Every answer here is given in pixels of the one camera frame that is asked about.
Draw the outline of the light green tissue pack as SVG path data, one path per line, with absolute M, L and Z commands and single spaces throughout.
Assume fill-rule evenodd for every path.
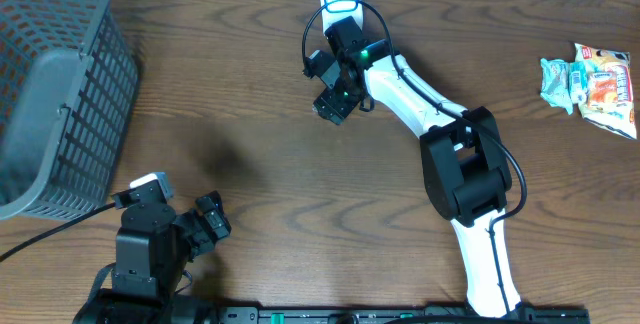
M 542 80 L 540 97 L 551 107 L 562 108 L 568 115 L 574 112 L 569 92 L 569 64 L 562 59 L 540 59 Z

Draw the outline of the teal Kleenex tissue pack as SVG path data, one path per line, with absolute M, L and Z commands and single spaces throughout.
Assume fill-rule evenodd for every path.
M 574 104 L 583 105 L 587 101 L 587 70 L 583 61 L 576 61 L 569 67 L 569 92 Z

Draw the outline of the orange Kleenex tissue pack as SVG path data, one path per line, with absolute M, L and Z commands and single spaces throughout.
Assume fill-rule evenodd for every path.
M 590 110 L 613 111 L 618 103 L 617 76 L 612 72 L 595 72 L 588 75 L 588 97 Z

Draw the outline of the yellow wet wipes pack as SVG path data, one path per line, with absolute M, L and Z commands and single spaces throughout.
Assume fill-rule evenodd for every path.
M 602 129 L 636 140 L 630 53 L 579 43 L 574 46 L 569 90 L 581 116 Z

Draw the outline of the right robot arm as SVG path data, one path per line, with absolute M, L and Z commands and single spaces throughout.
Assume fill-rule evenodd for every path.
M 390 109 L 420 141 L 424 186 L 431 204 L 454 228 L 467 277 L 467 302 L 485 317 L 505 317 L 520 304 L 506 251 L 510 166 L 493 115 L 468 110 L 439 94 L 387 40 L 372 42 L 351 17 L 326 27 L 331 50 L 305 60 L 305 73 L 325 90 L 317 114 L 336 125 L 370 99 Z

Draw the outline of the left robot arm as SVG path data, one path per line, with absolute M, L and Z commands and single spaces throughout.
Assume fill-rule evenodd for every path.
M 97 275 L 75 323 L 216 323 L 217 308 L 182 296 L 186 264 L 231 233 L 218 192 L 178 215 L 162 192 L 114 195 L 126 210 L 116 235 L 116 261 Z

